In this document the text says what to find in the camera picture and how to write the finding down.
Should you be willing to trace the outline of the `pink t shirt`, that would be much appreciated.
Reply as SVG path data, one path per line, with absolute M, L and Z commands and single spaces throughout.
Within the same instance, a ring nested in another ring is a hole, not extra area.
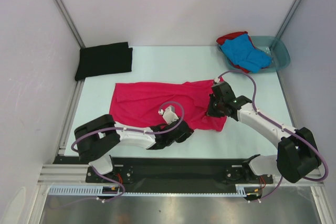
M 164 123 L 158 114 L 165 102 L 177 102 L 175 113 L 181 115 L 193 130 L 222 131 L 226 118 L 206 115 L 213 80 L 185 82 L 182 84 L 161 82 L 117 83 L 113 92 L 109 114 L 119 123 L 146 127 Z

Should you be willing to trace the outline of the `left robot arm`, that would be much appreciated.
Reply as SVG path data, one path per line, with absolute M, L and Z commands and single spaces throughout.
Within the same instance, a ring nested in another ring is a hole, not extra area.
M 177 117 L 170 123 L 146 128 L 131 128 L 116 122 L 109 114 L 98 117 L 75 129 L 71 150 L 79 160 L 89 164 L 105 182 L 115 178 L 112 157 L 108 152 L 116 146 L 133 146 L 145 150 L 162 150 L 173 143 L 187 140 L 194 130 Z

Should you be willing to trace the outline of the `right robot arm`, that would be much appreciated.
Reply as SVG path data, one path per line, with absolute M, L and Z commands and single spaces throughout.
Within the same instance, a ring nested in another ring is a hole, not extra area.
M 247 166 L 242 169 L 245 181 L 254 183 L 261 175 L 278 175 L 296 183 L 322 164 L 309 129 L 303 127 L 298 130 L 265 116 L 251 99 L 243 95 L 236 97 L 225 81 L 214 82 L 211 90 L 208 116 L 226 116 L 245 124 L 277 149 L 276 155 L 256 154 L 245 160 Z

